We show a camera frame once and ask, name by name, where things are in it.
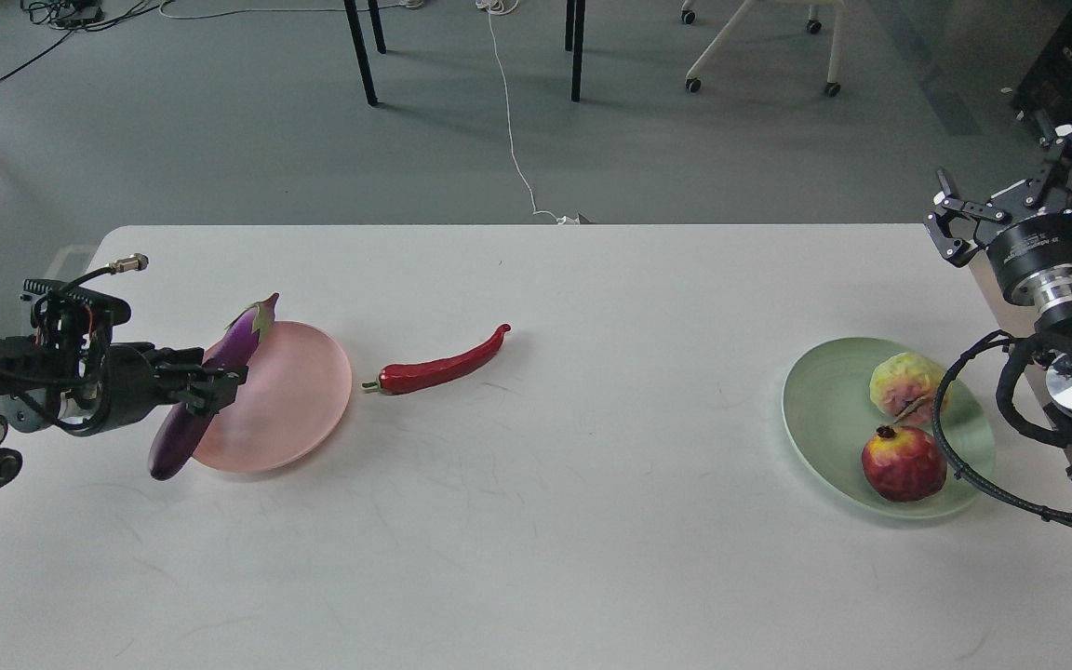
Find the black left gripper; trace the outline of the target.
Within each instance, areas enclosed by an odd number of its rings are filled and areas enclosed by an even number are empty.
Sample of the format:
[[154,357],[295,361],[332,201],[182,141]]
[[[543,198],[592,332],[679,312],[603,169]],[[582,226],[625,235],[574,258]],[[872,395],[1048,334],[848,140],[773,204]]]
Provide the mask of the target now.
[[179,402],[187,414],[209,417],[234,403],[247,364],[184,362],[183,351],[150,343],[114,344],[107,351],[95,430],[136,423],[152,410]]

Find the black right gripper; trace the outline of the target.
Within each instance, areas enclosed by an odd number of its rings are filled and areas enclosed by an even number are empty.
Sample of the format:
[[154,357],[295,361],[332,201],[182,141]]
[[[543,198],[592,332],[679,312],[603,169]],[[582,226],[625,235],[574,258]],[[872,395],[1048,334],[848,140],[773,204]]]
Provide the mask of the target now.
[[944,167],[935,170],[937,192],[924,215],[932,243],[954,267],[965,267],[986,248],[1001,297],[1013,306],[1041,306],[1041,281],[1072,279],[1072,126],[1056,126],[1042,109],[1031,117],[1043,157],[1025,182],[1028,215],[1012,222],[994,203],[962,198]]

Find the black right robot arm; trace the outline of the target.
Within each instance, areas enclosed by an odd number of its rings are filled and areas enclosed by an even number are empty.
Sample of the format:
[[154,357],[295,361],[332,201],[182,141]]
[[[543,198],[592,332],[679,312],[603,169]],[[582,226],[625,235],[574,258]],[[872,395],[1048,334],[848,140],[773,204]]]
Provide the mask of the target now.
[[[1043,157],[1031,177],[971,202],[957,194],[943,169],[940,190],[924,226],[941,258],[965,267],[985,255],[999,296],[1009,306],[1033,308],[1033,331],[1023,338],[996,330],[950,364],[932,400],[932,435],[957,479],[985,495],[1046,522],[1072,528],[1072,513],[1029,502],[992,483],[957,453],[940,417],[949,386],[966,364],[1001,348],[1007,362],[995,392],[996,407],[1015,432],[1072,455],[1072,126],[1058,126],[1034,111]],[[1067,470],[1072,480],[1072,463]]]

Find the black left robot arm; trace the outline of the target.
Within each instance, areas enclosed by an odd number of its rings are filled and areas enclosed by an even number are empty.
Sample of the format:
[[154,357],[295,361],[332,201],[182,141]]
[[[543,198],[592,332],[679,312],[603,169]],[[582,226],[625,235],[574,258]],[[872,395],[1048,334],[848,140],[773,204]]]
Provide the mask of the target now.
[[114,328],[131,317],[130,306],[87,283],[146,266],[146,256],[133,254],[65,283],[25,281],[31,330],[0,338],[0,489],[23,467],[21,455],[4,444],[11,430],[55,427],[68,436],[96,436],[161,406],[209,421],[235,402],[248,376],[244,357],[208,359],[200,348],[115,342]]

